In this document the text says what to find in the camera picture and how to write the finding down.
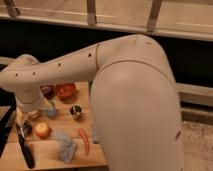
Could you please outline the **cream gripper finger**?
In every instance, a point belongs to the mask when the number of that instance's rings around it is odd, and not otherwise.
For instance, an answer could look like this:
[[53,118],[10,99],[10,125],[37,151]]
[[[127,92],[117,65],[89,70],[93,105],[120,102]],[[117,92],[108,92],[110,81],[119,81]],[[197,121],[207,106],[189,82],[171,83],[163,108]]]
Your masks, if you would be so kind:
[[26,117],[20,113],[20,112],[16,112],[16,124],[21,127],[26,121]]
[[55,112],[55,105],[52,101],[49,101],[47,99],[44,100],[44,104],[42,106],[42,109],[46,112]]

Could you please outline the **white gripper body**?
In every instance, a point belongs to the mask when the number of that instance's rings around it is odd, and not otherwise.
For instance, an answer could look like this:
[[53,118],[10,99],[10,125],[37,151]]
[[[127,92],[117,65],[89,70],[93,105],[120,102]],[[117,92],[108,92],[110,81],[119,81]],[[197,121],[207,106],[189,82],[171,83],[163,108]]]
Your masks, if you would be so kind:
[[18,110],[24,115],[28,115],[30,112],[38,111],[43,103],[44,99],[42,97],[32,102],[21,102],[19,99],[16,99],[16,106]]

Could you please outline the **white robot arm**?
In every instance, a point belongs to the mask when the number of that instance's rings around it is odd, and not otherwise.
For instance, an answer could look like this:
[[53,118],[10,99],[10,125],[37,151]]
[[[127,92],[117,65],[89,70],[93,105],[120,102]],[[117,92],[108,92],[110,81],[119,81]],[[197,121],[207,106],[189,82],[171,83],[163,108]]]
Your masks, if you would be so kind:
[[90,109],[110,171],[183,171],[176,81],[163,48],[134,34],[45,63],[21,55],[0,71],[0,87],[24,112],[40,107],[44,85],[90,81]]

